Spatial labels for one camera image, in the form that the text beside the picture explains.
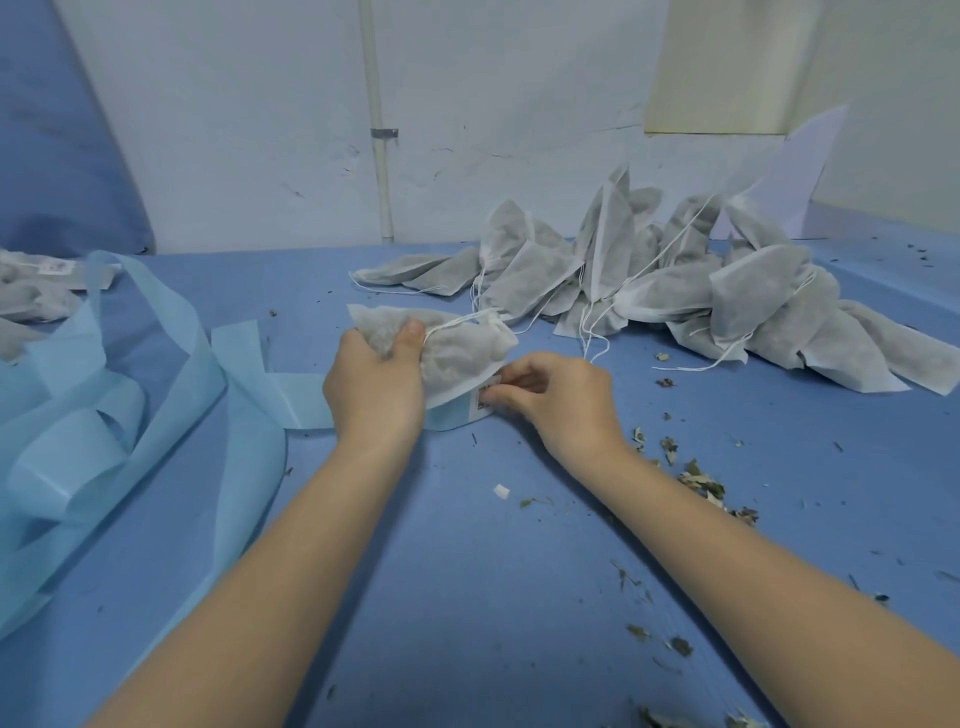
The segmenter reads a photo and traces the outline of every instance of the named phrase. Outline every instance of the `nonwoven tea bag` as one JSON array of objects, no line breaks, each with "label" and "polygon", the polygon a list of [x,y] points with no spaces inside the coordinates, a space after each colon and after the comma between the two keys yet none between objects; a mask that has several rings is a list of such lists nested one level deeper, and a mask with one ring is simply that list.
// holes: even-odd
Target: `nonwoven tea bag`
[{"label": "nonwoven tea bag", "polygon": [[527,242],[527,219],[513,200],[500,203],[490,213],[487,228],[480,238],[480,267],[484,278],[488,273],[502,271],[523,244]]},{"label": "nonwoven tea bag", "polygon": [[483,384],[503,366],[510,349],[518,343],[514,333],[493,312],[481,315],[476,322],[463,321],[431,332],[461,316],[424,308],[367,308],[351,304],[347,309],[367,343],[384,357],[390,354],[397,332],[408,319],[423,321],[428,336],[420,356],[420,375],[427,409],[455,400]]},{"label": "nonwoven tea bag", "polygon": [[480,254],[476,248],[464,248],[452,258],[431,268],[403,285],[435,296],[452,296],[460,292],[480,273]]},{"label": "nonwoven tea bag", "polygon": [[511,324],[532,311],[581,265],[572,251],[565,253],[527,241],[507,270],[480,295],[478,307],[502,311],[503,320]]},{"label": "nonwoven tea bag", "polygon": [[[666,323],[670,333],[678,344],[692,352],[697,352],[708,359],[719,359],[724,356],[725,349],[718,347],[713,337],[710,336],[710,316],[696,316],[686,321],[668,321]],[[724,357],[724,361],[738,361],[742,364],[747,363],[746,351],[744,351],[743,342],[737,343],[730,353]]]},{"label": "nonwoven tea bag", "polygon": [[577,297],[580,295],[580,279],[577,276],[568,278],[552,293],[550,293],[542,304],[541,316],[559,316],[566,313],[573,306]]},{"label": "nonwoven tea bag", "polygon": [[804,283],[801,269],[809,262],[808,248],[778,245],[755,251],[710,274],[713,340],[725,346],[773,316]]},{"label": "nonwoven tea bag", "polygon": [[611,296],[627,279],[634,248],[634,214],[613,182],[604,184],[596,239],[587,252],[583,288],[587,298]]},{"label": "nonwoven tea bag", "polygon": [[[100,289],[106,291],[120,271],[119,263],[101,267]],[[49,255],[28,255],[0,249],[0,280],[41,279],[66,286],[71,291],[86,290],[86,269],[79,260],[64,260]]]},{"label": "nonwoven tea bag", "polygon": [[660,267],[669,268],[703,257],[709,246],[710,231],[719,216],[720,201],[715,196],[694,195],[677,205],[663,229]]},{"label": "nonwoven tea bag", "polygon": [[801,369],[800,349],[805,347],[837,306],[840,284],[829,271],[806,265],[799,277],[813,276],[747,341],[747,350],[783,369]]},{"label": "nonwoven tea bag", "polygon": [[840,310],[860,323],[894,374],[944,396],[960,382],[960,349],[891,321],[863,303],[841,301]]},{"label": "nonwoven tea bag", "polygon": [[610,336],[625,328],[630,322],[613,310],[612,302],[599,301],[590,305],[581,295],[554,327],[557,336],[570,339],[594,336]]},{"label": "nonwoven tea bag", "polygon": [[883,352],[849,313],[834,308],[817,335],[800,349],[806,366],[854,392],[903,392]]},{"label": "nonwoven tea bag", "polygon": [[44,334],[22,324],[0,319],[0,359],[13,361],[23,353],[23,345],[45,338]]},{"label": "nonwoven tea bag", "polygon": [[73,315],[80,304],[65,285],[49,280],[0,283],[0,317],[10,321],[57,321]]},{"label": "nonwoven tea bag", "polygon": [[449,258],[449,255],[404,255],[377,268],[353,271],[350,277],[367,285],[399,285],[422,276]]},{"label": "nonwoven tea bag", "polygon": [[709,257],[653,271],[617,291],[613,309],[623,318],[647,324],[680,321],[710,309],[710,274],[719,269],[719,258]]},{"label": "nonwoven tea bag", "polygon": [[790,245],[793,241],[775,222],[764,220],[755,210],[754,204],[743,195],[735,195],[727,202],[727,214],[733,228],[754,247],[755,250],[770,245]]}]

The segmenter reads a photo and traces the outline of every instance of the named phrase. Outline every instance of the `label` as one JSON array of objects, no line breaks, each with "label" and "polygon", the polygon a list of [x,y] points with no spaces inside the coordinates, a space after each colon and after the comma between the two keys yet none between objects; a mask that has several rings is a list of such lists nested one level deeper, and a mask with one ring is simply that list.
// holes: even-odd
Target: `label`
[{"label": "label", "polygon": [[500,375],[493,375],[479,387],[470,392],[470,411],[467,414],[467,422],[473,423],[477,420],[482,420],[487,415],[491,415],[493,413],[493,408],[491,406],[480,401],[480,393],[487,389],[487,387],[492,387],[499,383]]},{"label": "label", "polygon": [[37,266],[37,272],[42,276],[69,276],[76,267],[76,260],[59,260],[55,257],[48,257]]}]

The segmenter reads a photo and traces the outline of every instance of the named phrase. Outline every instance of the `blue work surface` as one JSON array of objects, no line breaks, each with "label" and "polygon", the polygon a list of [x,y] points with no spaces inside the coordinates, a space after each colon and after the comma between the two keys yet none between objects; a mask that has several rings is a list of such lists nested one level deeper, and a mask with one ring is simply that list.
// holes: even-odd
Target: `blue work surface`
[{"label": "blue work surface", "polygon": [[[845,250],[852,253],[869,243],[851,245]],[[145,262],[208,328],[259,319],[274,371],[323,372],[349,326],[346,303],[468,310],[466,295],[446,302],[351,286],[347,270],[398,253]],[[957,313],[827,255],[846,298],[960,344]],[[155,411],[183,354],[128,279],[117,281],[104,305],[110,366],[140,381]],[[551,330],[534,324],[516,354],[579,353],[578,342]],[[675,372],[676,387],[663,389],[655,383],[663,373],[651,368],[659,352],[670,354],[670,365],[703,363],[640,325],[616,335],[599,360],[613,374],[625,429],[643,427],[649,456],[659,456],[660,438],[673,437],[675,472],[696,457],[726,485],[729,506],[759,511],[761,532],[865,593],[889,595],[893,611],[960,652],[960,581],[945,575],[960,575],[958,395],[919,388],[859,395],[758,358],[746,367]],[[225,410],[224,402],[215,405],[91,539],[51,605],[0,643],[0,725],[80,724],[200,581],[210,558]],[[271,517],[333,444],[328,433],[290,436],[293,470]],[[497,484],[511,490],[509,498],[493,493]],[[537,501],[521,508],[527,498]],[[705,727],[738,709],[776,724],[709,626],[603,514],[521,423],[490,417],[425,432],[290,724],[636,726],[639,705]],[[640,642],[628,624],[653,637]],[[678,635],[694,647],[688,659],[664,644]]]}]

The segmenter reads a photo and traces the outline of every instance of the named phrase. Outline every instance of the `left hand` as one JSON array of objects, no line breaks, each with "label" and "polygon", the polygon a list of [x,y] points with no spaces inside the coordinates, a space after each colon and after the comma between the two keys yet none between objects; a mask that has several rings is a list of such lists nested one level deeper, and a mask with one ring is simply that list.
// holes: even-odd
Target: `left hand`
[{"label": "left hand", "polygon": [[392,355],[381,359],[352,328],[324,381],[324,396],[333,413],[340,442],[360,448],[384,444],[409,451],[423,427],[423,382],[420,353],[423,323],[408,321],[394,339]]}]

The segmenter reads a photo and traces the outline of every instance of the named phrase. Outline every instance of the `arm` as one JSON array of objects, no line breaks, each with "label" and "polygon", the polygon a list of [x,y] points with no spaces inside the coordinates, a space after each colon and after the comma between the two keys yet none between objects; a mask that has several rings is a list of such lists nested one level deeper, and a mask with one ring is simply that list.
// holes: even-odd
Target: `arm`
[{"label": "arm", "polygon": [[422,346],[420,322],[389,361],[344,334],[330,458],[88,728],[282,725],[420,434]]},{"label": "arm", "polygon": [[724,514],[623,439],[610,375],[535,353],[489,403],[550,452],[654,554],[792,726],[960,725],[960,660],[872,599]]}]

